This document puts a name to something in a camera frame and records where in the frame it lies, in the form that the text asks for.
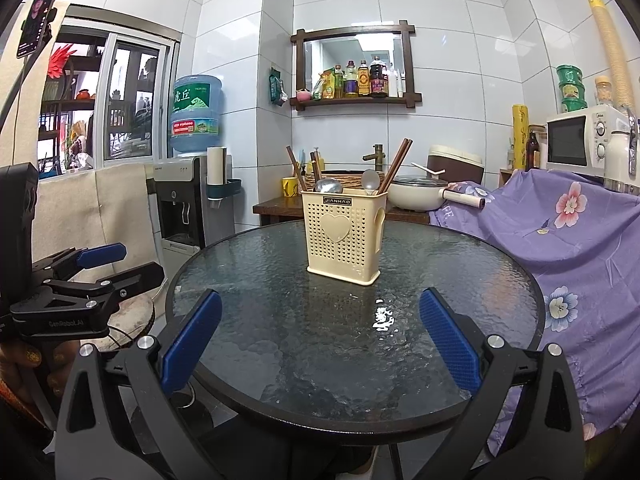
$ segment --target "yellow mug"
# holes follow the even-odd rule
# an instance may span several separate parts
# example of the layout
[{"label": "yellow mug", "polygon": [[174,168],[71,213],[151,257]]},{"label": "yellow mug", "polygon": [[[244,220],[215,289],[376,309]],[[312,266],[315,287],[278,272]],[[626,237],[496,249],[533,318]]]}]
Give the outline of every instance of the yellow mug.
[{"label": "yellow mug", "polygon": [[282,179],[282,196],[297,196],[298,180],[294,176],[287,176]]}]

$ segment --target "brass faucet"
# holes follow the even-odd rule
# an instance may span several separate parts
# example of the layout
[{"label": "brass faucet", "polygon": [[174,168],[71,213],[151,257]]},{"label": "brass faucet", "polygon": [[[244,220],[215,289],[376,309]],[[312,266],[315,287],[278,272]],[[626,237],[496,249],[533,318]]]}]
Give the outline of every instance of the brass faucet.
[{"label": "brass faucet", "polygon": [[382,144],[374,144],[373,149],[376,150],[375,153],[371,153],[370,155],[365,155],[362,157],[362,160],[373,160],[376,159],[376,171],[382,172],[382,163],[385,160],[386,155],[382,151]]}]

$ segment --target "metal screw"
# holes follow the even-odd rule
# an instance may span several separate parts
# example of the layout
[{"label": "metal screw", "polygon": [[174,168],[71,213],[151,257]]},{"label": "metal screw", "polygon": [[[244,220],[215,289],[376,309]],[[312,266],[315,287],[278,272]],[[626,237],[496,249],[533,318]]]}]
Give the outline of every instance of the metal screw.
[{"label": "metal screw", "polygon": [[551,343],[546,349],[549,350],[551,355],[555,355],[556,357],[562,354],[562,347],[557,343]]},{"label": "metal screw", "polygon": [[80,355],[82,357],[87,357],[88,355],[91,355],[94,352],[94,346],[90,345],[89,343],[87,343],[86,345],[82,345],[80,347]]},{"label": "metal screw", "polygon": [[138,348],[146,350],[147,348],[151,348],[155,342],[156,340],[153,338],[153,336],[143,335],[140,339],[138,339]]},{"label": "metal screw", "polygon": [[499,335],[491,335],[486,341],[489,343],[491,348],[502,348],[504,346],[504,339],[502,339]]}]

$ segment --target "heart shape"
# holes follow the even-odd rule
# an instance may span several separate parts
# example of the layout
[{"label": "heart shape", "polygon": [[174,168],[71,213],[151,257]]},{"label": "heart shape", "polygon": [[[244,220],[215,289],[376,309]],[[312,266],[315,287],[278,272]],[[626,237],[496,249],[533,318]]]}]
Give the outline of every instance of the heart shape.
[{"label": "heart shape", "polygon": [[329,240],[337,244],[344,240],[351,231],[351,220],[344,215],[323,214],[320,217],[320,227]]}]

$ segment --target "microwave door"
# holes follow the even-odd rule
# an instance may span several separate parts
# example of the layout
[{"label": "microwave door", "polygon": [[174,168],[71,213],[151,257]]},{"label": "microwave door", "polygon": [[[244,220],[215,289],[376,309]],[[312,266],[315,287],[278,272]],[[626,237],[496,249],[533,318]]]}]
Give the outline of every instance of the microwave door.
[{"label": "microwave door", "polygon": [[579,116],[548,123],[548,162],[587,167],[586,120]]}]

